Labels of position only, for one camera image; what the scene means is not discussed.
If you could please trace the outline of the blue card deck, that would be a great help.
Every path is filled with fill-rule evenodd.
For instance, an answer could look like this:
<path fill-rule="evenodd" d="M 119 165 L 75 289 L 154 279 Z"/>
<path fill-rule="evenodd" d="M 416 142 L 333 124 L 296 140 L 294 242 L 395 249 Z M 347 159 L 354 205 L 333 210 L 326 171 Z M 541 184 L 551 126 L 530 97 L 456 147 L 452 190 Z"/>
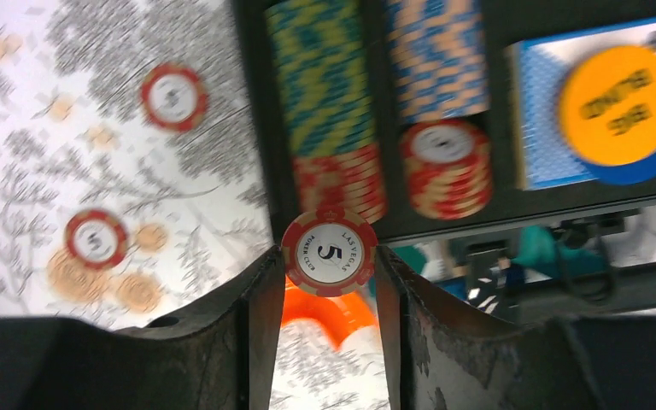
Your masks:
<path fill-rule="evenodd" d="M 656 17 L 523 40 L 510 47 L 521 188 L 541 190 L 598 180 L 560 133 L 559 93 L 577 64 L 623 45 L 644 46 L 656 53 Z"/>

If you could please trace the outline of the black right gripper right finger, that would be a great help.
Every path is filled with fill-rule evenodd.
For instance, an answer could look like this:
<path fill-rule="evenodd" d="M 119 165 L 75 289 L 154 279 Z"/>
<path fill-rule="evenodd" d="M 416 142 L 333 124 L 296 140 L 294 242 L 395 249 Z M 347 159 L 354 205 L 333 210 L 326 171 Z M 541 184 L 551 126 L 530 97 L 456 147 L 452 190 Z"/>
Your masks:
<path fill-rule="evenodd" d="M 374 277 L 393 409 L 656 409 L 656 315 L 516 326 L 385 247 Z"/>

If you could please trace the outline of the yellow big blind button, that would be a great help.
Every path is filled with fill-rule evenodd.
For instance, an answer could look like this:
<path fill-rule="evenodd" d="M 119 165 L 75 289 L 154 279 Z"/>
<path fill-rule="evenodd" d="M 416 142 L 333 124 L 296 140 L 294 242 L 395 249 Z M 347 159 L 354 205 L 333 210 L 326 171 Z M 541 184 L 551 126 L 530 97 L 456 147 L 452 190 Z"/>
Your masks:
<path fill-rule="evenodd" d="M 577 64 L 559 93 L 559 130 L 581 160 L 629 165 L 656 153 L 656 53 L 623 45 Z"/>

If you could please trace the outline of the blue small blind button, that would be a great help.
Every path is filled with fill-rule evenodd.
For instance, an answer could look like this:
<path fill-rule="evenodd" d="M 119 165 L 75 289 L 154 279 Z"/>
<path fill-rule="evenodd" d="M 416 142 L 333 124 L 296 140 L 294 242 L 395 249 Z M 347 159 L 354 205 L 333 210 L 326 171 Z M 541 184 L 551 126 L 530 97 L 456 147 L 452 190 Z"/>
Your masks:
<path fill-rule="evenodd" d="M 656 177 L 656 152 L 621 166 L 602 166 L 583 159 L 579 161 L 590 174 L 609 185 L 634 185 Z"/>

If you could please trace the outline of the black poker set case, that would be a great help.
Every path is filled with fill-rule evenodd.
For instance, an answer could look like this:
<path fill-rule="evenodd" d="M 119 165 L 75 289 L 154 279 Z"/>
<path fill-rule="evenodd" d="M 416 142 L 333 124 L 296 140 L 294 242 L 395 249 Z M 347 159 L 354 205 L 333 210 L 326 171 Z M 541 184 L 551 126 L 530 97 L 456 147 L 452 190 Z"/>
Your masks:
<path fill-rule="evenodd" d="M 656 313 L 656 2 L 236 1 L 272 234 L 449 237 L 466 300 Z"/>

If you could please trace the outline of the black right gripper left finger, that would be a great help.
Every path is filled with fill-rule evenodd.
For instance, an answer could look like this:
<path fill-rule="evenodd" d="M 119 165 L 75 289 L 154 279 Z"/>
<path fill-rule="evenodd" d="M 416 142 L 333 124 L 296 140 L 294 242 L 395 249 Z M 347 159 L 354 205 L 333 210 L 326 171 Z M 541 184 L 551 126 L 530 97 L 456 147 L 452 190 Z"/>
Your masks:
<path fill-rule="evenodd" d="M 0 409 L 266 409 L 283 305 L 271 248 L 144 327 L 0 319 Z"/>

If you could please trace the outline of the red poker chip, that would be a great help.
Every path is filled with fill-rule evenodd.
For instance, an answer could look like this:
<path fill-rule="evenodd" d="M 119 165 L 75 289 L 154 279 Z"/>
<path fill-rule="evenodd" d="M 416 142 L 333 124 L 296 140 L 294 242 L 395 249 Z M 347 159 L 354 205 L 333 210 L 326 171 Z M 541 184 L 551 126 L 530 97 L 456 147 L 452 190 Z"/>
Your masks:
<path fill-rule="evenodd" d="M 149 123 L 171 132 L 188 132 L 204 120 L 209 107 L 207 87 L 191 67 L 169 61 L 153 67 L 140 86 Z"/>
<path fill-rule="evenodd" d="M 113 213 L 87 208 L 66 224 L 64 242 L 68 252 L 83 266 L 103 270 L 118 266 L 128 251 L 128 232 Z"/>
<path fill-rule="evenodd" d="M 301 214 L 280 244 L 288 279 L 320 297 L 347 295 L 367 283 L 374 273 L 377 246 L 372 226 L 338 206 Z"/>

